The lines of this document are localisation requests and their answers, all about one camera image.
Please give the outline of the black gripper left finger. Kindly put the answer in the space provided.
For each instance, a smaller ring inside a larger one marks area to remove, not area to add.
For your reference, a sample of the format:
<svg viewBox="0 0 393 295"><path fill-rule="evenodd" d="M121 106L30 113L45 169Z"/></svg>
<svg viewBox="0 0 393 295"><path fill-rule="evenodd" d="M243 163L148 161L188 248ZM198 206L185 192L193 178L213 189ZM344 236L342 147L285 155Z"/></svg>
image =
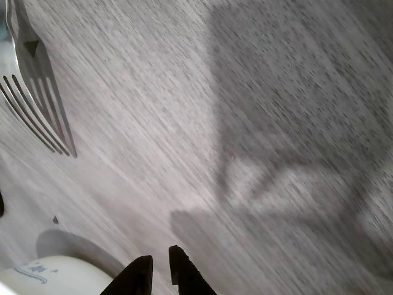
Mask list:
<svg viewBox="0 0 393 295"><path fill-rule="evenodd" d="M140 256L132 261L101 292L101 295L151 295L153 257Z"/></svg>

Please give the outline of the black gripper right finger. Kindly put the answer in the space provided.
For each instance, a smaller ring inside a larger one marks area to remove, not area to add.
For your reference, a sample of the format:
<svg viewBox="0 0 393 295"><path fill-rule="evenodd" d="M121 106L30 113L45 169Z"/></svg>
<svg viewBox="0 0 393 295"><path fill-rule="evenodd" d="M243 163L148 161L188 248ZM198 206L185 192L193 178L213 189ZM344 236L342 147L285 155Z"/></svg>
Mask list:
<svg viewBox="0 0 393 295"><path fill-rule="evenodd" d="M172 285L180 295L216 294L180 246L169 248L169 266Z"/></svg>

